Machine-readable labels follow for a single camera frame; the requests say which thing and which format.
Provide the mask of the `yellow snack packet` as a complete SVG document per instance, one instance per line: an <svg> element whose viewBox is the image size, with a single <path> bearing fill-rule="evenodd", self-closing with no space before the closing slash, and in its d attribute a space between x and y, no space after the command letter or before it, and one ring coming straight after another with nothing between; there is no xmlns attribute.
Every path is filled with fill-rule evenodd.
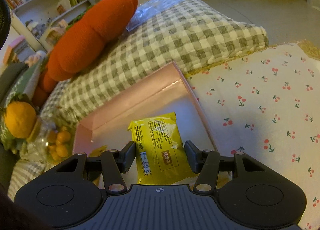
<svg viewBox="0 0 320 230"><path fill-rule="evenodd" d="M138 184L194 185L198 175L189 166L176 113L131 121L128 130L136 144Z"/></svg>

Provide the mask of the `glass jar with oranges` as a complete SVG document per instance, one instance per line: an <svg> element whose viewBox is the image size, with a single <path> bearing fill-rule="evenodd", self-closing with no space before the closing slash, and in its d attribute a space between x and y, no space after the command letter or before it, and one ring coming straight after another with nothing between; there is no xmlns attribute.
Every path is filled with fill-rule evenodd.
<svg viewBox="0 0 320 230"><path fill-rule="evenodd" d="M73 142L74 130L66 123L38 118L27 138L28 158L56 165L72 155Z"/></svg>

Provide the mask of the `pink cardboard box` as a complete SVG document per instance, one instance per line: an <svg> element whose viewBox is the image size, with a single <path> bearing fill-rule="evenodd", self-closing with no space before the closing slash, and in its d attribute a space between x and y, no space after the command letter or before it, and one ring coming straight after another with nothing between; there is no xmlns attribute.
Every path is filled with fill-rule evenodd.
<svg viewBox="0 0 320 230"><path fill-rule="evenodd" d="M130 140L131 121L176 113L182 141L201 150L215 150L210 126L200 103L175 62L130 86L78 124L73 152L90 154L106 146L122 149Z"/></svg>

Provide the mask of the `cherry print tablecloth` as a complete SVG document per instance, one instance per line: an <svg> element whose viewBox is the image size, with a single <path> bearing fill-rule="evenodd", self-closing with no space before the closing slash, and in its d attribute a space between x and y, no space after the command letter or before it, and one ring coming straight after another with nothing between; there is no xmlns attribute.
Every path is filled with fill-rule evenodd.
<svg viewBox="0 0 320 230"><path fill-rule="evenodd" d="M287 43L188 77L221 155L243 151L299 185L319 229L319 48Z"/></svg>

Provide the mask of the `large orange fruit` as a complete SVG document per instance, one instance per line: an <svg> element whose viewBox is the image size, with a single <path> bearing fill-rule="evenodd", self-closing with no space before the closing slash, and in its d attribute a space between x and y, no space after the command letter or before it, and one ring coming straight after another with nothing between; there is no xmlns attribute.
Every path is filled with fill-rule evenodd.
<svg viewBox="0 0 320 230"><path fill-rule="evenodd" d="M6 108L5 125L15 138L28 138L37 121L35 109L27 102L12 101Z"/></svg>

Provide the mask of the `green patterned pillow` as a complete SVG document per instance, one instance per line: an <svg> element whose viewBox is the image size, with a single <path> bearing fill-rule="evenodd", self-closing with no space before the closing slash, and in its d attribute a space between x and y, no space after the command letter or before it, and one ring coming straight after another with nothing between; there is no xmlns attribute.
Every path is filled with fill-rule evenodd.
<svg viewBox="0 0 320 230"><path fill-rule="evenodd" d="M14 82L13 87L9 90L8 96L5 98L4 107L7 107L13 101L26 101L31 103L31 100L36 91L36 86L39 82L42 60L39 60L35 65L28 68ZM19 149L19 138L12 135L5 124L5 115L1 118L1 142L6 151Z"/></svg>

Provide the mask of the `red tomato plush cushion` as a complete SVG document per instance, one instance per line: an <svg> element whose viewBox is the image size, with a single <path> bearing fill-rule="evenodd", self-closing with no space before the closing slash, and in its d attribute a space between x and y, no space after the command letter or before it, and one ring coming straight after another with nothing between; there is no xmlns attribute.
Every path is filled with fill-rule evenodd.
<svg viewBox="0 0 320 230"><path fill-rule="evenodd" d="M101 0L72 25L49 53L31 102L41 107L57 83L85 70L116 41L136 12L138 0Z"/></svg>

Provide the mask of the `grey checkered blanket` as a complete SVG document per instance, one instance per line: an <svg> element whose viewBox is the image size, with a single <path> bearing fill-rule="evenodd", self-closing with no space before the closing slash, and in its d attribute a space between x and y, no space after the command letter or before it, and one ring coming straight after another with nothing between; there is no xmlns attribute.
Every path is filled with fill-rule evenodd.
<svg viewBox="0 0 320 230"><path fill-rule="evenodd" d="M264 28L235 21L202 0L183 0L124 34L84 74L58 83L40 116L74 124L171 61L193 74L267 45Z"/></svg>

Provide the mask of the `clear plastic bag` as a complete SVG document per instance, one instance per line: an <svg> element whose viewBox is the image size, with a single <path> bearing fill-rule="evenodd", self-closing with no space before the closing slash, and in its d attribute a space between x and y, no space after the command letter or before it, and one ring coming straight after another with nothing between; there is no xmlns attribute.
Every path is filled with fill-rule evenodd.
<svg viewBox="0 0 320 230"><path fill-rule="evenodd" d="M179 4L182 1L184 0L149 0L144 4L141 4L127 25L126 30L131 32L135 28L148 21L148 19Z"/></svg>

